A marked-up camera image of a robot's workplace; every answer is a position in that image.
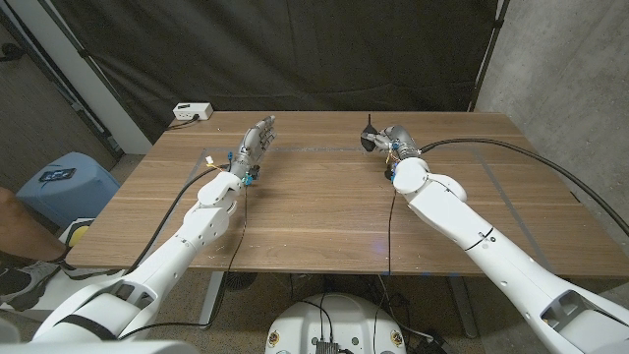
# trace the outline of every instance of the blue container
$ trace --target blue container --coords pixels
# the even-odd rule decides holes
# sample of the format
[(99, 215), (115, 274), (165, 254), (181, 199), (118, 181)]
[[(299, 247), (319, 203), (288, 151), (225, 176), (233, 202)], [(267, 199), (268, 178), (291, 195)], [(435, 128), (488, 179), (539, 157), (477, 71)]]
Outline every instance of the blue container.
[(16, 197), (65, 229), (80, 217), (97, 217), (119, 188), (93, 158), (70, 152), (32, 176)]

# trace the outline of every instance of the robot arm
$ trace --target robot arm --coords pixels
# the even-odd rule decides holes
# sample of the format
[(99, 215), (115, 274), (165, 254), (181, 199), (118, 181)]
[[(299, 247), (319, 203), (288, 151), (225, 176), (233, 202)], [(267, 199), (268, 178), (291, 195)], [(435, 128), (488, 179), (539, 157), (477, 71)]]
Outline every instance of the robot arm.
[(393, 156), (393, 187), (424, 222), (461, 247), (553, 353), (612, 353), (629, 339), (629, 311), (544, 269), (468, 205), (452, 178), (429, 173), (404, 128), (364, 139)]
[[(136, 270), (118, 279), (87, 286), (57, 308), (33, 342), (117, 339), (154, 322), (159, 307), (205, 246), (220, 237), (236, 210), (235, 198), (257, 177), (258, 164), (275, 138), (270, 116), (251, 128), (232, 161), (203, 186), (182, 226)], [(130, 338), (142, 338), (141, 331)]]

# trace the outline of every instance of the table top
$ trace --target table top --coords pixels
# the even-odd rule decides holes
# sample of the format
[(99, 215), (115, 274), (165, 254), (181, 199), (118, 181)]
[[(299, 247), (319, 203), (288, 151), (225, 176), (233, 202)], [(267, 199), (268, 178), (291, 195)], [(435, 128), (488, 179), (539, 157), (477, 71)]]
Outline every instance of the table top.
[[(183, 185), (206, 168), (204, 157), (226, 162), (247, 129), (269, 114), (276, 116), (278, 136), (261, 164), (261, 179), (248, 188), (246, 198), (239, 197), (228, 231), (191, 266), (226, 270), (242, 238), (234, 271), (482, 274), (458, 246), (416, 217), (401, 196), (393, 208), (389, 244), (394, 190), (384, 178), (385, 155), (361, 148), (367, 112), (215, 112), (208, 121), (164, 133), (68, 262), (130, 266)], [(403, 125), (418, 146), (475, 137), (533, 149), (499, 113), (372, 112), (372, 123), (377, 129)], [(551, 271), (629, 275), (629, 259), (545, 165), (481, 144), (437, 147), (423, 159), (433, 173), (457, 180), (471, 208)], [(156, 245), (179, 228), (200, 187), (212, 177), (201, 178), (184, 194)]]

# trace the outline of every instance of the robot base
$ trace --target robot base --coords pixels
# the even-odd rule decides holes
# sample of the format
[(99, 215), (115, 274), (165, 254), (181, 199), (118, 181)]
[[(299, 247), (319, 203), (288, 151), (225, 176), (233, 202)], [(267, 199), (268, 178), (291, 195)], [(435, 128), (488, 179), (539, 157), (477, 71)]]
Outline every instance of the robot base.
[[(305, 300), (320, 305), (321, 296), (318, 294)], [(320, 314), (317, 306), (298, 302), (275, 320), (268, 331), (264, 353), (337, 353), (338, 349), (355, 354), (406, 353), (400, 327), (384, 310), (377, 311), (373, 303), (354, 295), (329, 293), (325, 294), (322, 307), (332, 321), (333, 340), (330, 340), (330, 323), (325, 313)]]

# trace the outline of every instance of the black curtain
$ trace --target black curtain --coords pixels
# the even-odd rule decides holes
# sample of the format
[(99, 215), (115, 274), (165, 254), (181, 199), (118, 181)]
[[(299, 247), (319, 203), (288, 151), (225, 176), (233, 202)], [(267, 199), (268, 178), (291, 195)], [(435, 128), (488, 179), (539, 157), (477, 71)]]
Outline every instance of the black curtain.
[(215, 110), (464, 111), (497, 0), (53, 0), (155, 142)]

